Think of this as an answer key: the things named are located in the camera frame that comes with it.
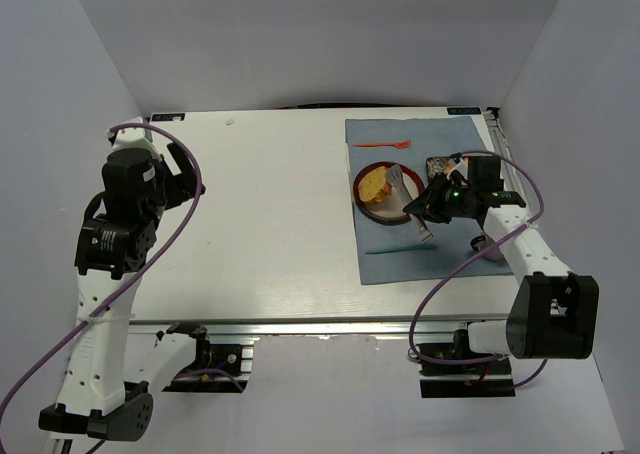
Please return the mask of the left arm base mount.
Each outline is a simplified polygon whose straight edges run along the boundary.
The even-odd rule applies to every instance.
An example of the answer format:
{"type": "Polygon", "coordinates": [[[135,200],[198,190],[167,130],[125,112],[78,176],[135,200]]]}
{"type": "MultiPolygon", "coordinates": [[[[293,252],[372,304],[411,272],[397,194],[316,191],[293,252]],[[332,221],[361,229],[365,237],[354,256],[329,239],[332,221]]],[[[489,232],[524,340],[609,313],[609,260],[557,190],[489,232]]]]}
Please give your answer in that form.
{"type": "Polygon", "coordinates": [[[202,374],[173,380],[164,392],[222,394],[241,393],[252,370],[253,346],[212,344],[211,359],[202,374]]]}

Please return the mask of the seeded bread slice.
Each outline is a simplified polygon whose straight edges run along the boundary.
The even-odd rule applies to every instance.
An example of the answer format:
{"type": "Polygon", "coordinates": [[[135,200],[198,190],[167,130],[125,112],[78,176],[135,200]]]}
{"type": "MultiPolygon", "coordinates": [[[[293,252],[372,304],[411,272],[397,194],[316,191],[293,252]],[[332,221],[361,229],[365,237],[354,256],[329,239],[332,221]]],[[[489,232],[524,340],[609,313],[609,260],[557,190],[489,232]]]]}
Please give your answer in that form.
{"type": "Polygon", "coordinates": [[[387,180],[388,168],[376,167],[368,171],[357,183],[359,199],[366,205],[377,205],[391,195],[392,186],[387,180]]]}

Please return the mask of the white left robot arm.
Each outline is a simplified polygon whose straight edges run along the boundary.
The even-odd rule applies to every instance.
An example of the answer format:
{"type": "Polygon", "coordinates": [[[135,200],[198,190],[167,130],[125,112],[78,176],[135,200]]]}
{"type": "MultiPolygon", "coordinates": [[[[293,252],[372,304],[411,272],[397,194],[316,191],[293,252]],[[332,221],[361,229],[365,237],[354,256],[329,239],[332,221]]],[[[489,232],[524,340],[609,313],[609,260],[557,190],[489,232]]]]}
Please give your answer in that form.
{"type": "Polygon", "coordinates": [[[168,132],[130,121],[107,131],[103,189],[87,206],[77,241],[77,332],[57,400],[38,426],[59,436],[134,442],[151,420],[154,397],[209,354],[201,327],[173,327],[133,370],[124,368],[133,301],[142,276],[177,240],[180,223],[156,248],[163,214],[206,188],[188,148],[168,132]]]}

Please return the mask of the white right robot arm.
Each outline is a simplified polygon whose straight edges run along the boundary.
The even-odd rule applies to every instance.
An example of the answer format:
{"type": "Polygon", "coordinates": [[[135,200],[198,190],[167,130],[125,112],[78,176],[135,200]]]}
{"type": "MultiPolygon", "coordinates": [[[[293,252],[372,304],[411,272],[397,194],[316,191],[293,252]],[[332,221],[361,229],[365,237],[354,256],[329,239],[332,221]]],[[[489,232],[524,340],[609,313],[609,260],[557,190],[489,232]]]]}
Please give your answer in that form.
{"type": "Polygon", "coordinates": [[[418,353],[432,364],[470,366],[504,357],[586,359],[593,349],[599,286],[563,263],[537,229],[544,202],[530,212],[516,191],[504,186],[503,155],[470,150],[427,161],[428,185],[404,209],[436,224],[473,219],[486,245],[453,270],[458,275],[476,261],[500,252],[518,283],[503,321],[470,323],[459,341],[460,354],[440,358],[418,353]]]}

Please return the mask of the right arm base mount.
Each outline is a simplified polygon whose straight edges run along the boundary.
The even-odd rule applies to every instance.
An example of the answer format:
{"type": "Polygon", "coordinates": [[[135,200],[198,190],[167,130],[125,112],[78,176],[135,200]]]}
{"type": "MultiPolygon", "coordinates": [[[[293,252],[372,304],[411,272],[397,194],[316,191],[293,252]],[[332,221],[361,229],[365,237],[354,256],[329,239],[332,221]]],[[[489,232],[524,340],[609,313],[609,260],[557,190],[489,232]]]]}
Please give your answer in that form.
{"type": "Polygon", "coordinates": [[[407,357],[419,366],[419,387],[423,399],[515,396],[512,368],[507,358],[490,363],[441,365],[420,359],[411,349],[408,349],[407,357]]]}

